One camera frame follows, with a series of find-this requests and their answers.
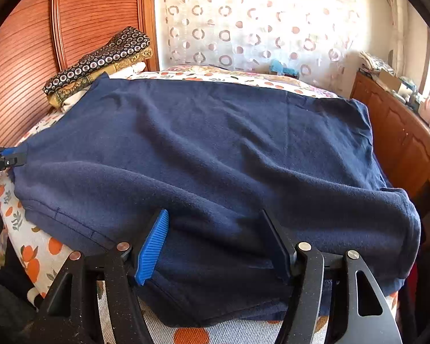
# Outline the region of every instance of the wall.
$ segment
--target wall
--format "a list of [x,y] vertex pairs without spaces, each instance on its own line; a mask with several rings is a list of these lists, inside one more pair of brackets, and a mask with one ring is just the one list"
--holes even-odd
[[405,44],[404,75],[419,87],[427,56],[428,26],[417,10],[408,3],[408,30]]
[[264,72],[271,59],[348,97],[358,51],[387,59],[387,0],[155,0],[161,68],[210,64]]

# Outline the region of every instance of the gold patterned fabric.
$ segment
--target gold patterned fabric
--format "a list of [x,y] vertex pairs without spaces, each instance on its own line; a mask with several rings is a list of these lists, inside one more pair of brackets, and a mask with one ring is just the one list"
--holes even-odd
[[126,57],[117,63],[112,63],[107,67],[103,67],[100,70],[91,72],[85,77],[79,77],[76,81],[72,82],[71,84],[56,90],[51,95],[48,95],[47,96],[48,102],[51,106],[54,106],[56,107],[56,109],[59,109],[62,106],[62,103],[67,98],[74,95],[77,91],[80,91],[81,89],[92,84],[100,74],[106,72],[108,75],[111,75],[111,74],[114,74],[115,72],[122,70],[123,68],[133,65],[134,63],[143,62],[144,60],[150,59],[152,57],[153,57],[153,50],[150,47],[143,49],[137,54]]
[[64,100],[90,85],[103,72],[111,75],[152,56],[149,37],[134,27],[126,27],[103,47],[50,78],[43,91],[48,102],[60,108]]

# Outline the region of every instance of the orange fruit pattern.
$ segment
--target orange fruit pattern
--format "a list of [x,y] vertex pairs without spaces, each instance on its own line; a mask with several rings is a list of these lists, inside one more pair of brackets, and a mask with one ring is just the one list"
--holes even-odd
[[33,284],[37,281],[39,272],[40,262],[37,259],[31,259],[27,264],[26,273]]
[[209,344],[209,333],[202,327],[177,329],[174,344]]
[[22,249],[22,260],[24,262],[29,262],[31,259],[33,259],[33,249],[32,246],[25,246]]
[[52,236],[48,242],[49,253],[52,255],[57,255],[60,252],[60,250],[62,249],[62,246],[63,246],[63,244]]
[[0,197],[3,195],[4,192],[5,192],[5,185],[0,185]]

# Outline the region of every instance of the folded fabric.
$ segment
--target folded fabric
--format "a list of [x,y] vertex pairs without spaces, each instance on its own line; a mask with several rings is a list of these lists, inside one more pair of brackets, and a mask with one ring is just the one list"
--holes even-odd
[[153,56],[149,37],[134,27],[126,27],[110,41],[55,77],[50,78],[43,91],[48,102],[60,108],[64,100],[87,87],[103,72],[111,75],[134,63]]
[[362,68],[373,74],[378,74],[381,70],[386,70],[391,75],[395,75],[395,70],[385,63],[382,59],[375,57],[364,51],[359,52],[359,56],[363,59]]
[[35,225],[86,255],[133,242],[166,208],[168,236],[138,291],[162,322],[277,320],[292,289],[261,241],[262,208],[321,251],[356,249],[386,295],[407,277],[420,220],[387,187],[372,142],[356,100],[103,74],[16,148],[27,163],[15,194]]
[[77,91],[74,95],[71,95],[69,98],[64,100],[62,103],[62,106],[60,107],[60,110],[63,113],[68,112],[79,100],[81,100],[81,97],[86,94],[86,92],[90,89],[90,85],[84,88],[83,90]]

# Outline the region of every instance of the black bracket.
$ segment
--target black bracket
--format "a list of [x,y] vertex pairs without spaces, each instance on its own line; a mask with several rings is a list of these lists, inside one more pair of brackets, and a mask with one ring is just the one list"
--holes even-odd
[[[401,337],[381,289],[358,252],[320,252],[307,242],[294,244],[280,223],[262,211],[267,249],[278,275],[294,286],[275,344],[311,344],[324,279],[333,283],[326,344],[401,344]],[[274,249],[271,240],[280,241]],[[117,344],[153,344],[134,294],[133,255],[138,241],[119,243],[105,255],[85,257],[74,251],[65,261],[33,323],[31,341],[52,344],[103,343],[96,281],[105,280],[113,334]]]
[[0,171],[9,167],[24,165],[27,162],[26,154],[14,154],[12,151],[13,148],[0,147]]

